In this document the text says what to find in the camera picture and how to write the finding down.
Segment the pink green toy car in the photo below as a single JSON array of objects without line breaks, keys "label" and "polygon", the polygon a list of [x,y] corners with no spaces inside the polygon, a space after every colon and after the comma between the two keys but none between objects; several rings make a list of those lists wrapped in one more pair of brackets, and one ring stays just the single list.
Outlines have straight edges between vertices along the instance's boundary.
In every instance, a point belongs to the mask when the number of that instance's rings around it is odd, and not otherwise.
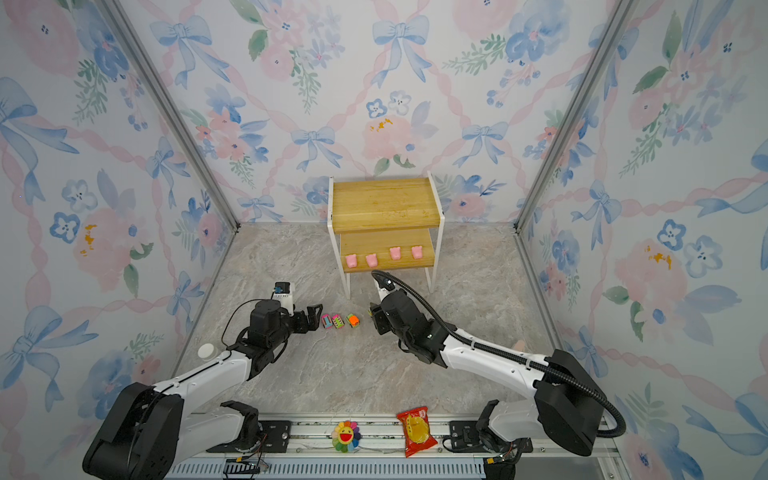
[{"label": "pink green toy car", "polygon": [[331,317],[331,320],[332,320],[332,323],[333,323],[333,325],[334,325],[334,327],[336,329],[341,329],[345,325],[344,318],[342,316],[338,315],[338,314],[334,314]]}]

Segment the green orange mixer toy truck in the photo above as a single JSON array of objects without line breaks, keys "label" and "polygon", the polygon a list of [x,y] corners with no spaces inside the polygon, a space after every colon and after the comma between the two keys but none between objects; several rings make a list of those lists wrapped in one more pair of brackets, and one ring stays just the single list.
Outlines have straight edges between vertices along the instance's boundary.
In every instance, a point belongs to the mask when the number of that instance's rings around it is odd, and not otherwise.
[{"label": "green orange mixer toy truck", "polygon": [[346,317],[346,320],[352,328],[356,328],[360,325],[360,319],[354,314],[349,314]]}]

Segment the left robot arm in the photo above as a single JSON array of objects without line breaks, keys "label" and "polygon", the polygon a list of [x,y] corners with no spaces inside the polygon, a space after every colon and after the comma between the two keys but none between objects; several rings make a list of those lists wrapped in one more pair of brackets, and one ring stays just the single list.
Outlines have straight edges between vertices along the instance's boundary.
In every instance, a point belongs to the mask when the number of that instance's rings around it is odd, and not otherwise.
[{"label": "left robot arm", "polygon": [[287,298],[258,300],[249,325],[217,357],[170,380],[125,387],[86,451],[83,471],[99,479],[162,479],[214,447],[256,451],[267,437],[257,408],[229,400],[198,410],[275,363],[292,335],[319,328],[322,313],[320,304],[295,310]]}]

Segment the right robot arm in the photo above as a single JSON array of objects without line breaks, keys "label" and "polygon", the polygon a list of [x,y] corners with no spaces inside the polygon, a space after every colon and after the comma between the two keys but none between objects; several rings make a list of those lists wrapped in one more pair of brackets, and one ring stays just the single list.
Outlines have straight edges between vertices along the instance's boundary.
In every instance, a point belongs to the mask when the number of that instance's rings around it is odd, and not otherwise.
[{"label": "right robot arm", "polygon": [[475,430],[485,450],[519,451],[522,441],[545,436],[569,453],[589,456],[596,439],[625,434],[624,416],[572,354],[531,354],[483,342],[440,320],[421,297],[402,289],[378,293],[380,301],[371,307],[376,329],[395,334],[402,351],[520,395],[517,402],[491,400],[484,407]]}]

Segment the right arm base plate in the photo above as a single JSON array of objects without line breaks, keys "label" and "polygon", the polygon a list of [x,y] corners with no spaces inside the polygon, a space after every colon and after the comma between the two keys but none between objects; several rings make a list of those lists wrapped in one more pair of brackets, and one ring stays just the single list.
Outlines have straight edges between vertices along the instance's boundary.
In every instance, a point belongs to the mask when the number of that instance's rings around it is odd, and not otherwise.
[{"label": "right arm base plate", "polygon": [[532,453],[530,438],[504,440],[489,427],[479,429],[477,421],[454,420],[449,422],[449,434],[443,438],[443,447],[454,453],[512,454]]}]

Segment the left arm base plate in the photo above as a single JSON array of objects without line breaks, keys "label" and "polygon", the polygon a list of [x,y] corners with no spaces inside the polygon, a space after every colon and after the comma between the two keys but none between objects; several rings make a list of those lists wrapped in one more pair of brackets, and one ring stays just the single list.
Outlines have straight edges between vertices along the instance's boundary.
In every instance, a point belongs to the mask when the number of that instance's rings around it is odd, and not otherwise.
[{"label": "left arm base plate", "polygon": [[206,450],[207,453],[285,453],[292,423],[287,420],[246,422],[237,437]]}]

